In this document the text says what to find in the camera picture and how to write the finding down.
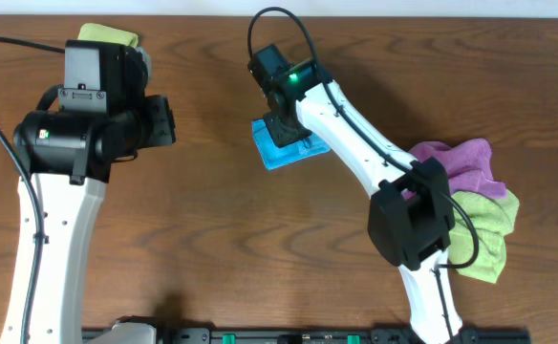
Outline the blue microfiber cloth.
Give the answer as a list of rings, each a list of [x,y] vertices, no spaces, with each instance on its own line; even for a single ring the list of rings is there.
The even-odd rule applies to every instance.
[[[254,120],[251,128],[252,138],[267,170],[277,169],[331,151],[331,147],[315,134],[279,148],[274,144],[262,119]]]

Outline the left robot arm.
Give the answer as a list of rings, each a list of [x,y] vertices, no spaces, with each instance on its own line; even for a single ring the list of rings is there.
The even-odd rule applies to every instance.
[[[55,85],[16,127],[20,230],[3,343],[79,343],[89,247],[111,167],[176,140],[164,95]]]

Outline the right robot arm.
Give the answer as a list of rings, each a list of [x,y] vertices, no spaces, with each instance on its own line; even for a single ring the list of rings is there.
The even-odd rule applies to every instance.
[[[394,146],[312,61],[273,67],[256,79],[268,101],[265,122],[273,144],[286,147],[316,135],[364,187],[369,237],[399,270],[412,330],[425,343],[452,341],[462,321],[447,276],[455,202],[444,167]]]

